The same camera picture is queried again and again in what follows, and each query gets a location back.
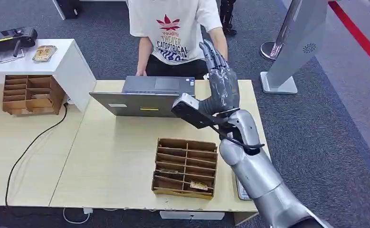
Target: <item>person's hand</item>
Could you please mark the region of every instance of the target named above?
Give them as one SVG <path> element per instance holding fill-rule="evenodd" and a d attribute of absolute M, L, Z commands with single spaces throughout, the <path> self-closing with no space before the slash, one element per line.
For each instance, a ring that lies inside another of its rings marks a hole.
<path fill-rule="evenodd" d="M 147 73 L 145 70 L 138 70 L 136 76 L 147 76 Z"/>

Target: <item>white cable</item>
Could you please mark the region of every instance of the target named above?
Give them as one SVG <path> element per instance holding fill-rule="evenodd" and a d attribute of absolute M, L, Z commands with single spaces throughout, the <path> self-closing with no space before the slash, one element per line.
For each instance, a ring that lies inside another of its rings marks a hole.
<path fill-rule="evenodd" d="M 70 221 L 70 220 L 68 220 L 68 219 L 66 218 L 65 210 L 66 210 L 66 208 L 63 208 L 63 217 L 65 218 L 66 222 L 71 223 L 71 224 L 83 224 L 83 223 L 85 223 L 85 222 L 87 222 L 87 221 L 88 221 L 88 219 L 90 218 L 90 215 L 91 215 L 91 213 L 89 213 L 89 214 L 87 215 L 87 218 L 86 218 L 84 221 L 82 221 L 82 222 L 72 222 L 72 221 Z"/>

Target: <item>robot finger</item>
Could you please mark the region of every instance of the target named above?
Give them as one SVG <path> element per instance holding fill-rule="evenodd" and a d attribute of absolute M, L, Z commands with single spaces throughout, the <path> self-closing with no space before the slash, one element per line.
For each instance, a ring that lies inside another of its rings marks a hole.
<path fill-rule="evenodd" d="M 210 49 L 211 55 L 214 59 L 214 63 L 216 67 L 222 66 L 220 61 L 220 53 L 217 51 L 217 49 L 214 47 L 214 45 L 207 39 L 203 39 L 204 44 Z"/>
<path fill-rule="evenodd" d="M 210 71 L 211 69 L 216 67 L 216 64 L 214 63 L 214 59 L 211 56 L 209 48 L 202 42 L 199 43 L 199 47 L 203 51 L 204 57 L 206 58 L 206 65 L 207 69 Z"/>
<path fill-rule="evenodd" d="M 228 67 L 228 63 L 225 61 L 224 57 L 220 55 L 220 62 L 223 67 Z"/>

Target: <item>metal stand base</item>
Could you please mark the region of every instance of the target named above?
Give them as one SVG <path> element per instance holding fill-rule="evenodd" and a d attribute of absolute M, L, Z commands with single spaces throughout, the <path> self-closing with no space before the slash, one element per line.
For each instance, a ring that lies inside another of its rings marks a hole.
<path fill-rule="evenodd" d="M 13 56 L 12 51 L 0 52 L 0 63 L 1 64 L 8 63 L 8 62 L 20 59 L 20 58 L 24 58 L 25 55 L 24 55 L 24 51 L 22 50 L 22 48 L 20 48 L 20 51 L 21 52 L 17 54 L 17 57 Z"/>
<path fill-rule="evenodd" d="M 270 57 L 270 53 L 272 52 L 273 46 L 274 46 L 273 41 L 263 43 L 260 46 L 260 55 L 266 60 L 275 61 L 275 58 Z"/>
<path fill-rule="evenodd" d="M 289 77 L 281 86 L 272 88 L 267 80 L 267 71 L 260 72 L 260 80 L 262 82 L 263 92 L 266 94 L 296 94 L 298 93 L 293 77 Z"/>

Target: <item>cardboard organizer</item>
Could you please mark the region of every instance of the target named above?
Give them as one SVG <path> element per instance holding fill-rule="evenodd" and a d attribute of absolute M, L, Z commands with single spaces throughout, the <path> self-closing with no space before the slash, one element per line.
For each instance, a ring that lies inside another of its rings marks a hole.
<path fill-rule="evenodd" d="M 217 172 L 215 143 L 158 139 L 152 191 L 212 199 Z"/>
<path fill-rule="evenodd" d="M 59 114 L 65 92 L 52 75 L 6 75 L 3 111 L 20 114 Z"/>

